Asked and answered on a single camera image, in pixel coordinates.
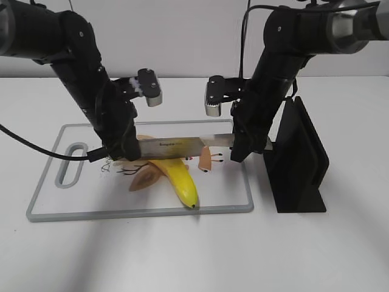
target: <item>banana peel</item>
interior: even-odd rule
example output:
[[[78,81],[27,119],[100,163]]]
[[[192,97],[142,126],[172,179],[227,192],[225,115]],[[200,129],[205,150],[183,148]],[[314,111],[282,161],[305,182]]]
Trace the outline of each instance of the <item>banana peel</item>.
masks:
[[[141,140],[152,137],[139,135],[137,138]],[[199,197],[195,183],[189,174],[187,166],[181,159],[149,160],[148,162],[155,165],[167,176],[178,198],[184,205],[189,208],[195,208],[197,206]]]

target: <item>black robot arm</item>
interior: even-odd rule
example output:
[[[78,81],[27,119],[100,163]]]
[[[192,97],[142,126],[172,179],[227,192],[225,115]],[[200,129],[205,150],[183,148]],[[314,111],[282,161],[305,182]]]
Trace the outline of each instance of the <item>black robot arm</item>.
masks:
[[[205,108],[210,116],[220,115],[221,103],[234,99],[234,93],[235,99],[239,98],[231,109],[235,133],[231,159],[241,162],[253,151],[263,152],[275,114],[299,70],[312,57],[353,54],[370,40],[389,39],[388,4],[340,0],[302,10],[281,6],[272,12],[264,28],[265,48],[253,77],[214,76],[207,84]],[[364,8],[333,12],[355,5]]]
[[[93,28],[71,11],[54,13],[41,4],[0,0],[0,55],[50,64],[103,143],[92,160],[140,158],[131,99],[146,96],[149,106],[162,102],[154,72],[111,81],[101,64]]]

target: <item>knife blade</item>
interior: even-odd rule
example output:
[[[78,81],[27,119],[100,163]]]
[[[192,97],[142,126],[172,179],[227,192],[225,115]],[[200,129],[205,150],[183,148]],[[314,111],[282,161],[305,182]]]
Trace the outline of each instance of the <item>knife blade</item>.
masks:
[[[171,137],[140,140],[142,160],[173,159],[200,156],[205,146],[232,147],[234,134],[214,134],[201,137]],[[266,150],[272,149],[267,138]]]

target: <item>black holder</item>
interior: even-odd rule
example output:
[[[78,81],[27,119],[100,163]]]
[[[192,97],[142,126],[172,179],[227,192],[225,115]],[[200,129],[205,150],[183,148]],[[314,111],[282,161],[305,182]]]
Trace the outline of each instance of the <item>black holder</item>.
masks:
[[[318,187],[329,159],[300,97],[286,101],[264,160],[278,213],[326,212]]]

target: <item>cutting board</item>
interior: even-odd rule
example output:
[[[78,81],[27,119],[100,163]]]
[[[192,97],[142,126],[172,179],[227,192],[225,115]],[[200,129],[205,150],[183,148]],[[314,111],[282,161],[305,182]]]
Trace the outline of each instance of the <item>cutting board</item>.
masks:
[[[152,137],[195,137],[231,133],[231,120],[137,123],[137,134]],[[53,151],[85,155],[101,147],[89,124],[64,125]],[[199,195],[199,207],[186,208],[166,176],[153,185],[132,192],[132,181],[148,165],[145,161],[122,164],[109,158],[90,163],[65,162],[49,158],[27,210],[32,222],[94,220],[103,218],[155,217],[250,212],[253,201],[244,163],[230,161],[230,150],[210,147],[212,169],[198,168],[199,158],[183,159]]]

